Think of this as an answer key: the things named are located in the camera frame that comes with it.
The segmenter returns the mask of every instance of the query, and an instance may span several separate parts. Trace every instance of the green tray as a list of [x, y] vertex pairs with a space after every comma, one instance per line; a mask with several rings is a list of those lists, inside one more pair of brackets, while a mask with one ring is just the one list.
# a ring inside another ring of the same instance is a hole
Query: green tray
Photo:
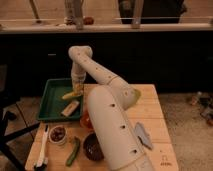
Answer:
[[80, 105], [72, 115], [68, 117], [61, 115], [63, 109], [71, 102], [62, 99], [64, 94], [72, 91], [71, 85], [71, 79], [69, 78], [47, 80], [37, 115], [38, 121], [62, 122], [80, 119], [83, 111], [83, 96], [75, 98], [80, 102]]

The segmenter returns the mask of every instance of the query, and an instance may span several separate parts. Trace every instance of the brown bowl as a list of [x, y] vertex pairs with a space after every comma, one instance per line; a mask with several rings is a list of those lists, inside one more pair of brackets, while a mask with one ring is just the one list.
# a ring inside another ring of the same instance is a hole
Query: brown bowl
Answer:
[[104, 158], [95, 133], [92, 133], [86, 137], [86, 139], [84, 140], [83, 148], [85, 155], [90, 160], [100, 161]]

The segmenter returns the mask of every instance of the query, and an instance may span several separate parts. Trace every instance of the cabinet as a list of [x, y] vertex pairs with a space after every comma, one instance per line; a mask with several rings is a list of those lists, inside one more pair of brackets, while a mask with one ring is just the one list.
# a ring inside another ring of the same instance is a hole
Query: cabinet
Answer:
[[69, 47], [89, 45], [95, 61], [130, 83], [212, 91], [212, 40], [212, 31], [5, 34], [0, 63], [10, 65], [9, 82], [21, 94], [41, 95], [47, 79], [70, 76]]

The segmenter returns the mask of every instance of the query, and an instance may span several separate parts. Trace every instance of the cucumber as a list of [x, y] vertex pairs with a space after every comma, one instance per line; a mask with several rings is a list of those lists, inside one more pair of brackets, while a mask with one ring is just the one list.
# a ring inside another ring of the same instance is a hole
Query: cucumber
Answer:
[[67, 158], [66, 166], [72, 165], [72, 163], [75, 160], [75, 158], [77, 157], [77, 154], [78, 154], [79, 149], [80, 149], [80, 139], [78, 137], [74, 137], [74, 141], [75, 141], [75, 147], [74, 147], [72, 153]]

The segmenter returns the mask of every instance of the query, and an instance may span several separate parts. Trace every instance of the wooden table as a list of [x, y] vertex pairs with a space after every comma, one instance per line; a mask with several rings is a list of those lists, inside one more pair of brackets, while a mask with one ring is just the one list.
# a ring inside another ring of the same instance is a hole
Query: wooden table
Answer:
[[[94, 84], [85, 85], [85, 96], [94, 87]], [[145, 148], [147, 155], [150, 157], [156, 171], [177, 171], [178, 165], [175, 153], [168, 134], [167, 126], [164, 120], [164, 115], [158, 100], [158, 96], [154, 85], [133, 84], [134, 88], [141, 91], [141, 97], [137, 104], [127, 110], [128, 118], [134, 126], [136, 122], [142, 122], [146, 131], [150, 134], [154, 150], [150, 151]], [[50, 123], [49, 126], [61, 123]], [[72, 136], [76, 135], [81, 139], [80, 152], [71, 167], [65, 166], [65, 161], [72, 152], [73, 144], [66, 143], [63, 146], [57, 146], [47, 142], [47, 170], [72, 170], [72, 171], [105, 171], [107, 165], [105, 161], [92, 162], [83, 154], [82, 144], [89, 132], [79, 125], [79, 122], [66, 122], [65, 125], [68, 131], [68, 141]], [[42, 134], [44, 132], [45, 124], [41, 123], [38, 128], [35, 141], [30, 150], [25, 168], [26, 170], [33, 170], [33, 165], [38, 159], [41, 148]]]

